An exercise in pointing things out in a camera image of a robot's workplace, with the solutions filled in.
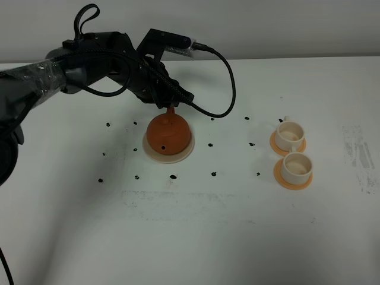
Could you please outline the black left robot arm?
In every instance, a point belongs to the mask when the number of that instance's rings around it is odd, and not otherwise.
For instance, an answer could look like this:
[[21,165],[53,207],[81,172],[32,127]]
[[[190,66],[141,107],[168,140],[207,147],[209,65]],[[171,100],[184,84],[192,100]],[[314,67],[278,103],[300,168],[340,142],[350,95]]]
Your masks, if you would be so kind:
[[12,174],[18,148],[24,143],[21,123],[28,113],[53,95],[91,92],[102,78],[118,83],[116,91],[98,91],[114,97],[131,91],[145,104],[158,108],[190,103],[193,95],[170,78],[162,54],[189,52],[193,40],[151,29],[138,48],[127,34],[77,33],[72,40],[48,53],[44,61],[1,71],[1,181]]

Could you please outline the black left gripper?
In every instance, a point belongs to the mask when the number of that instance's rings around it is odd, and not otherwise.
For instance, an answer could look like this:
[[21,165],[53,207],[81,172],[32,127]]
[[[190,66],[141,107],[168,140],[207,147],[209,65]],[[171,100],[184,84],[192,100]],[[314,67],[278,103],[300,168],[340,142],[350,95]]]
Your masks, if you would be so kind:
[[137,48],[129,36],[118,36],[118,51],[129,56],[129,90],[143,103],[155,104],[159,109],[190,103],[194,95],[184,90],[178,81],[170,78],[161,58],[166,46],[184,48],[188,38],[179,34],[150,29]]

